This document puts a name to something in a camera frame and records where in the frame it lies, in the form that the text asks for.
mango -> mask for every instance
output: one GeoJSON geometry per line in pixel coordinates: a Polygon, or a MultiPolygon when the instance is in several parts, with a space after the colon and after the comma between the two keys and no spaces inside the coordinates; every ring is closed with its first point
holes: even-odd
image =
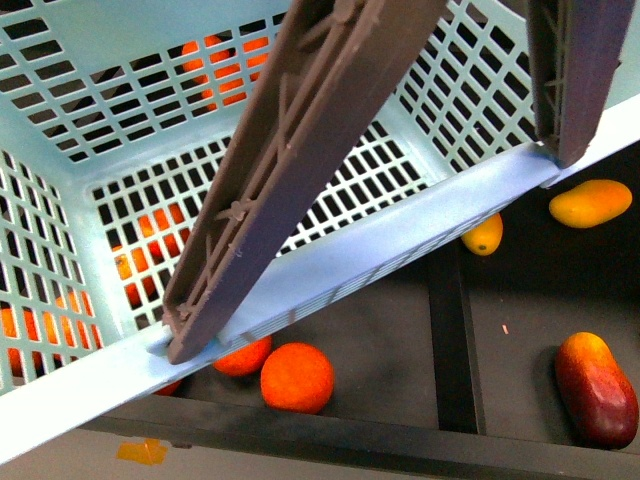
{"type": "Polygon", "coordinates": [[[555,373],[562,401],[588,444],[619,449],[633,441],[638,399],[602,338],[571,335],[556,354],[555,373]]]}
{"type": "Polygon", "coordinates": [[[624,213],[633,195],[615,180],[588,180],[554,197],[549,212],[563,225],[591,228],[624,213]]]}
{"type": "Polygon", "coordinates": [[[484,257],[498,249],[502,241],[502,232],[502,217],[496,213],[460,238],[472,253],[484,257]]]}

yellow stain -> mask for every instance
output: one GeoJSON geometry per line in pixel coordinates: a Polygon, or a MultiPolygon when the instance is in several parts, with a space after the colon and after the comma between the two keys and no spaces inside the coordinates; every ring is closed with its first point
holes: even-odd
{"type": "Polygon", "coordinates": [[[160,445],[160,440],[145,438],[142,443],[124,442],[120,445],[116,458],[130,460],[143,465],[159,465],[164,462],[167,447],[160,445]]]}

white floor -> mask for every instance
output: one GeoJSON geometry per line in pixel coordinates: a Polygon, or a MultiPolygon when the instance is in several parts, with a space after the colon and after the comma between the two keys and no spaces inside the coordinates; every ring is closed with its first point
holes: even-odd
{"type": "Polygon", "coordinates": [[[116,459],[122,442],[142,439],[74,430],[0,466],[2,480],[409,480],[408,475],[338,467],[246,453],[169,446],[160,465],[116,459]]]}

light blue crate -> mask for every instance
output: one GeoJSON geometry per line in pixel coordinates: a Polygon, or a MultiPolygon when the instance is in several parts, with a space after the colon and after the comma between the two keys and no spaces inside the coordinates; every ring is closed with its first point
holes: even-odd
{"type": "MultiPolygon", "coordinates": [[[[563,175],[529,143],[525,22],[494,0],[452,1],[416,63],[283,245],[284,255],[217,342],[188,364],[170,366],[161,348],[169,332],[156,321],[177,259],[162,240],[174,235],[182,248],[180,233],[192,227],[247,103],[221,101],[251,95],[251,76],[260,66],[248,68],[247,60],[271,48],[289,2],[31,3],[0,15],[0,302],[18,319],[17,338],[0,335],[0,393],[58,371],[0,402],[4,411],[35,404],[42,395],[57,395],[60,403],[54,402],[55,422],[47,420],[49,407],[38,408],[42,421],[32,422],[38,427],[31,437],[23,433],[22,443],[14,442],[14,453],[303,318],[563,175]],[[224,41],[207,48],[204,39],[213,34],[224,41]],[[269,46],[243,51],[243,43],[262,37],[269,46]],[[181,57],[190,41],[200,50],[181,57]],[[209,56],[222,50],[235,55],[211,64],[209,56]],[[185,73],[182,65],[194,59],[203,69],[185,73]],[[235,64],[239,71],[216,78],[215,70],[235,64]],[[194,82],[203,74],[209,84],[194,82]],[[231,80],[241,86],[221,91],[231,80]],[[207,89],[210,100],[202,99],[207,89]],[[206,108],[210,101],[217,102],[213,111],[206,108]],[[529,144],[514,149],[522,143],[529,144]],[[170,219],[167,230],[145,238],[139,219],[155,218],[158,209],[168,214],[174,204],[184,221],[170,219]],[[159,241],[162,261],[149,251],[153,241],[159,241]],[[114,253],[114,245],[122,248],[114,253]],[[131,261],[139,252],[149,268],[122,280],[116,257],[131,261]],[[135,308],[125,293],[129,284],[142,297],[135,308]],[[151,296],[144,293],[147,285],[155,290],[151,296]],[[85,292],[90,311],[72,311],[70,292],[85,292]],[[62,306],[56,304],[60,296],[66,298],[62,306]],[[25,311],[34,315],[39,339],[28,337],[25,311]],[[48,341],[45,313],[59,333],[62,317],[73,320],[75,346],[62,338],[48,341]],[[87,348],[81,329],[90,333],[87,348]],[[112,346],[60,368],[94,352],[98,342],[112,346]],[[20,377],[12,375],[8,349],[21,352],[20,377]],[[34,352],[42,369],[34,366],[34,352]],[[110,353],[129,356],[121,388],[95,380],[103,380],[110,353]],[[92,393],[65,397],[63,385],[82,378],[92,393]],[[89,401],[100,395],[100,402],[89,401]]],[[[636,11],[630,38],[640,35],[638,24],[636,11]]],[[[634,48],[637,43],[628,41],[623,59],[629,61],[616,73],[609,106],[622,113],[608,117],[610,129],[640,103],[633,80],[640,76],[629,73],[638,68],[634,48]]],[[[626,128],[594,141],[600,150],[591,161],[640,136],[626,128]]],[[[16,428],[20,423],[19,416],[11,419],[16,428]]]]}

orange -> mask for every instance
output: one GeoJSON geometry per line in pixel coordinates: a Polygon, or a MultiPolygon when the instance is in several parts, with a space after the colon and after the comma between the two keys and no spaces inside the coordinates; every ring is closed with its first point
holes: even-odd
{"type": "MultiPolygon", "coordinates": [[[[233,65],[228,65],[226,67],[219,68],[214,72],[217,79],[221,79],[224,77],[228,77],[229,75],[233,75],[234,73],[238,73],[240,71],[240,65],[234,63],[233,65]]],[[[228,92],[229,90],[233,90],[235,88],[240,88],[244,85],[244,80],[241,78],[236,78],[234,80],[229,80],[228,82],[224,82],[220,85],[220,93],[228,92]]],[[[213,90],[207,89],[202,92],[202,98],[212,98],[213,90]]],[[[247,98],[247,94],[245,92],[240,92],[235,95],[230,95],[222,100],[223,105],[232,105],[234,103],[240,102],[247,98]]],[[[207,105],[207,108],[212,112],[218,108],[215,103],[210,103],[207,105]]]]}
{"type": "MultiPolygon", "coordinates": [[[[222,40],[220,40],[215,35],[209,35],[204,39],[204,44],[207,47],[212,47],[219,43],[222,43],[222,40]]],[[[197,52],[197,51],[198,51],[198,44],[195,41],[187,42],[182,47],[183,56],[188,55],[190,53],[197,52]]],[[[211,61],[211,63],[217,63],[217,62],[221,62],[222,60],[226,60],[230,56],[231,56],[231,53],[229,52],[229,50],[222,50],[220,52],[215,52],[209,55],[209,60],[211,61]]],[[[189,60],[188,62],[182,65],[182,68],[184,68],[185,72],[193,72],[194,70],[198,70],[202,67],[204,67],[204,63],[199,58],[189,60]]],[[[199,75],[195,77],[193,80],[197,83],[207,83],[209,81],[209,77],[207,77],[206,75],[199,75]]]]}
{"type": "Polygon", "coordinates": [[[288,343],[274,350],[262,367],[260,389],[267,406],[276,410],[318,413],[333,393],[329,359],[306,343],[288,343]]]}
{"type": "MultiPolygon", "coordinates": [[[[267,45],[269,45],[269,39],[267,37],[260,37],[260,38],[256,38],[255,40],[249,40],[248,42],[245,42],[242,45],[242,50],[245,53],[248,53],[248,52],[252,52],[253,50],[266,47],[267,45]]],[[[262,53],[260,55],[256,55],[255,57],[249,58],[247,60],[247,67],[252,68],[258,65],[262,65],[264,62],[267,61],[268,57],[269,57],[268,53],[262,53]]],[[[260,72],[254,72],[251,75],[249,75],[249,78],[251,79],[252,82],[254,82],[258,79],[259,76],[260,76],[260,72]]]]}
{"type": "MultiPolygon", "coordinates": [[[[171,205],[169,205],[169,213],[171,214],[174,223],[178,224],[185,221],[184,214],[180,209],[180,205],[178,205],[177,203],[172,203],[171,205]]],[[[153,217],[155,218],[156,224],[158,225],[158,229],[160,231],[167,230],[171,226],[163,209],[160,208],[158,210],[155,210],[153,212],[153,217]]],[[[138,224],[140,225],[140,230],[142,231],[143,237],[148,238],[152,235],[155,235],[156,230],[153,228],[153,225],[151,225],[151,220],[149,219],[148,215],[140,217],[138,219],[138,224]]],[[[185,233],[183,232],[184,231],[180,232],[181,237],[184,241],[186,241],[185,233]]],[[[176,241],[176,238],[173,236],[173,234],[165,235],[163,237],[163,240],[171,257],[180,255],[180,247],[178,246],[178,242],[176,241]]],[[[160,249],[160,245],[158,244],[158,242],[153,241],[149,243],[149,251],[154,257],[162,258],[162,250],[160,249]]]]}
{"type": "Polygon", "coordinates": [[[182,380],[177,380],[173,383],[170,383],[166,387],[162,387],[157,392],[154,392],[154,394],[161,395],[163,397],[170,397],[171,395],[173,395],[173,392],[175,392],[178,389],[181,383],[182,383],[182,380]]]}
{"type": "MultiPolygon", "coordinates": [[[[85,312],[89,316],[93,316],[93,309],[91,308],[91,305],[89,303],[89,297],[87,293],[81,292],[80,295],[82,297],[82,304],[84,305],[85,312]]],[[[56,299],[56,305],[60,308],[65,308],[64,299],[62,297],[58,297],[56,299]]],[[[75,313],[82,313],[82,310],[80,309],[80,304],[78,303],[78,299],[76,297],[75,292],[69,292],[69,307],[75,313]]],[[[47,340],[49,341],[49,343],[53,345],[60,345],[60,340],[58,337],[58,333],[56,331],[53,315],[51,315],[50,312],[44,312],[43,318],[44,318],[44,328],[45,328],[45,331],[47,332],[47,340]]],[[[63,331],[64,339],[67,342],[67,345],[69,345],[70,347],[75,347],[77,344],[73,336],[73,328],[71,326],[72,325],[71,320],[67,316],[62,316],[60,317],[60,323],[62,324],[62,331],[63,331]]],[[[80,332],[80,343],[82,343],[82,346],[85,349],[89,349],[89,332],[87,330],[87,326],[84,324],[84,322],[81,322],[79,320],[76,325],[78,327],[78,331],[80,332]]],[[[102,341],[100,340],[97,327],[95,327],[95,325],[92,325],[91,330],[95,338],[97,347],[102,348],[102,341]]]]}
{"type": "Polygon", "coordinates": [[[271,353],[271,337],[264,337],[213,362],[213,368],[230,377],[251,375],[262,368],[271,353]]]}
{"type": "MultiPolygon", "coordinates": [[[[117,252],[122,247],[113,248],[113,252],[117,252]]],[[[146,258],[144,257],[144,253],[141,248],[136,248],[131,252],[131,256],[133,257],[133,262],[135,264],[136,270],[138,273],[142,273],[149,268],[149,264],[147,263],[146,258]]],[[[127,280],[133,276],[133,272],[131,270],[131,264],[129,263],[129,258],[127,255],[119,255],[116,257],[116,266],[118,267],[118,273],[120,274],[121,280],[127,280]]],[[[153,295],[156,291],[156,285],[153,282],[151,277],[146,277],[142,279],[142,285],[144,286],[144,290],[148,296],[153,295]]],[[[125,292],[127,293],[127,297],[129,298],[129,303],[133,308],[141,305],[142,301],[140,299],[140,292],[138,292],[138,288],[135,283],[129,283],[125,286],[125,292]]]]}
{"type": "MultiPolygon", "coordinates": [[[[24,313],[24,323],[27,328],[27,338],[29,340],[33,340],[35,342],[40,341],[40,335],[38,335],[38,330],[36,328],[36,324],[33,318],[33,313],[28,310],[23,310],[24,313]]],[[[6,307],[2,309],[2,329],[4,331],[5,337],[8,338],[18,338],[18,332],[16,327],[15,318],[13,316],[13,312],[11,308],[6,307]]],[[[20,351],[17,348],[8,349],[9,353],[9,364],[11,365],[11,373],[15,377],[22,377],[22,358],[20,356],[20,351]]],[[[42,368],[42,357],[38,353],[32,354],[33,358],[33,366],[36,370],[42,368]]]]}

